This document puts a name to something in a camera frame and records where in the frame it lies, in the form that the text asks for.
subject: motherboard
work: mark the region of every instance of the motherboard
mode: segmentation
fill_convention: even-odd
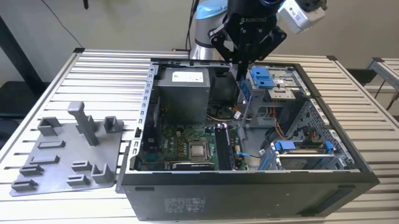
[[[144,153],[144,170],[218,170],[217,155],[228,149],[217,149],[214,127],[162,125],[160,132],[157,152]],[[232,150],[238,150],[236,127],[228,127],[228,139]],[[242,169],[244,160],[236,154],[234,161],[232,169]]]

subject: sticker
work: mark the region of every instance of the sticker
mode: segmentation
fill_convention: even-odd
[[[172,82],[202,83],[202,73],[190,71],[174,71],[172,74]]]
[[[280,84],[284,83],[284,81],[281,79],[273,79],[273,81],[274,81],[274,83],[280,83]]]
[[[166,213],[202,213],[205,208],[205,198],[164,198],[164,208]]]
[[[241,116],[241,113],[240,113],[240,111],[237,111],[237,112],[234,113],[234,119],[238,119],[240,116]]]
[[[265,150],[261,149],[261,150],[258,151],[258,154],[262,155],[264,153],[265,153]]]

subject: white wall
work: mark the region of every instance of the white wall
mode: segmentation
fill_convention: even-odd
[[[88,10],[81,0],[46,3],[86,48],[184,48],[190,0],[89,0]],[[353,68],[364,68],[373,56],[399,57],[399,1],[329,0],[328,6],[313,29],[300,35],[286,30],[288,38],[273,53],[335,55]],[[40,0],[0,0],[0,14],[38,75],[49,81],[77,47],[74,40]]]

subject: slotted metal table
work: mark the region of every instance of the slotted metal table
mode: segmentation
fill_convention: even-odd
[[[396,92],[399,92],[399,59],[375,57],[368,69],[375,70]]]
[[[150,57],[188,58],[186,52],[85,50],[73,53],[40,100],[0,150],[0,221],[10,223],[137,223],[130,204],[114,187],[22,197],[9,196],[38,137],[41,117],[73,122],[69,101],[85,102],[100,120],[124,120],[120,151],[132,139]],[[325,56],[270,55],[265,61],[300,63],[347,135],[380,180],[380,185],[325,219],[222,220],[190,223],[399,223],[399,124],[336,60]]]

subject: green circuit board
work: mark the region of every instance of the green circuit board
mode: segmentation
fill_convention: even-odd
[[[234,148],[238,145],[234,128],[229,129],[229,140]],[[200,159],[190,157],[190,145],[204,146],[205,156]],[[209,162],[214,164],[214,170],[218,170],[213,127],[162,126],[158,146],[156,154],[145,154],[144,164],[148,170],[169,170],[176,162]]]

